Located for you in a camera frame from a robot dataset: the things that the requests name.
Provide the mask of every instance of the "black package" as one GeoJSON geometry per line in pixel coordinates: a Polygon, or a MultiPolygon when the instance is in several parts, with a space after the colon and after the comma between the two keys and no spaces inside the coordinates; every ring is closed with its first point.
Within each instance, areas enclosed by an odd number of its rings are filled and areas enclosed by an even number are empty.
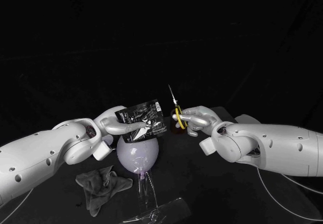
{"type": "Polygon", "coordinates": [[[125,143],[140,142],[163,135],[167,131],[163,122],[163,112],[157,100],[151,100],[143,104],[128,107],[115,112],[118,122],[133,124],[144,122],[147,126],[127,134],[123,134],[125,143]]]}

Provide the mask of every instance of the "purple balloon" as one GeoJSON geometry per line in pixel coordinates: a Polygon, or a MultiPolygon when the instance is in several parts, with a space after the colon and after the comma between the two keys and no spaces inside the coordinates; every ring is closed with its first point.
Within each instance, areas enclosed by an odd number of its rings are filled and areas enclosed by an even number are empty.
{"type": "Polygon", "coordinates": [[[125,143],[123,137],[120,137],[117,155],[124,168],[130,172],[141,174],[141,178],[144,178],[144,174],[154,165],[159,156],[157,139],[125,143]]]}

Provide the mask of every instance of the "scissors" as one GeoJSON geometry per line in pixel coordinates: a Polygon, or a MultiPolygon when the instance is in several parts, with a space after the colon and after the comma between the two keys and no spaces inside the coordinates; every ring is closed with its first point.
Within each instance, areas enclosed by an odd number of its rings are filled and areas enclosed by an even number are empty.
{"type": "Polygon", "coordinates": [[[183,113],[182,113],[180,106],[177,105],[177,100],[174,99],[174,97],[173,97],[173,104],[174,104],[174,111],[176,111],[176,116],[177,116],[179,124],[180,124],[182,129],[185,129],[187,127],[187,123],[186,123],[186,121],[183,121],[185,122],[185,125],[182,123],[180,114],[183,114],[183,113]]]}

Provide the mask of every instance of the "scissor blade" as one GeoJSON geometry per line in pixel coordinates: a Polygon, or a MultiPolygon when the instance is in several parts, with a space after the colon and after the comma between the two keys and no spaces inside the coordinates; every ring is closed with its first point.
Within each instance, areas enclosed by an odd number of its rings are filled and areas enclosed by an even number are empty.
{"type": "MultiPolygon", "coordinates": [[[[170,88],[170,85],[169,85],[169,88],[170,88]]],[[[173,91],[172,91],[172,88],[170,88],[170,93],[172,93],[172,96],[173,96],[173,91]]],[[[177,102],[176,102],[174,96],[173,96],[173,103],[174,103],[174,105],[177,105],[177,102]]]]}

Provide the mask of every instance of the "yellow scissors handle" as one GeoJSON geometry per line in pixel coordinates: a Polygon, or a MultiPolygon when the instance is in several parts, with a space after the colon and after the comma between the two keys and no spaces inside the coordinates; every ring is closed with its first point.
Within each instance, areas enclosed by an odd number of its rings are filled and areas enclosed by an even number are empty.
{"type": "Polygon", "coordinates": [[[187,127],[187,123],[186,123],[186,121],[183,121],[185,122],[185,126],[183,126],[183,123],[180,120],[180,114],[182,114],[180,106],[176,106],[174,110],[176,110],[176,116],[177,116],[180,127],[182,127],[182,129],[185,129],[187,127]]]}

